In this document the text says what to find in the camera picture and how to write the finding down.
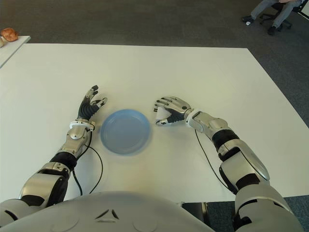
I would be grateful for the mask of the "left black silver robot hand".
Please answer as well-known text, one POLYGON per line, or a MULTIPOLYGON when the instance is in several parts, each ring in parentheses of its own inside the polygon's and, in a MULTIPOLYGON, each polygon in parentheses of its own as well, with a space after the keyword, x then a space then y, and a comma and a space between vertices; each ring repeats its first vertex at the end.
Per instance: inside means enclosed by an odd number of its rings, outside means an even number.
POLYGON ((77 119, 84 119, 89 121, 91 117, 101 108, 103 107, 108 98, 103 98, 100 100, 92 100, 93 97, 98 94, 98 85, 92 86, 85 94, 79 110, 77 119))

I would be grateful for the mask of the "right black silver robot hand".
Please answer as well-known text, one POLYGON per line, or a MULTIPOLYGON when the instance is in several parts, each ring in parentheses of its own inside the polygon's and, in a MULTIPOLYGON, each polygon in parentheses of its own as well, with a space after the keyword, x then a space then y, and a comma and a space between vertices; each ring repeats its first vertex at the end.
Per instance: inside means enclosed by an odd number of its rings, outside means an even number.
POLYGON ((192 112, 191 106, 178 97, 162 97, 156 100, 155 107, 162 108, 170 113, 164 119, 158 119, 156 125, 164 126, 167 124, 183 121, 192 112))

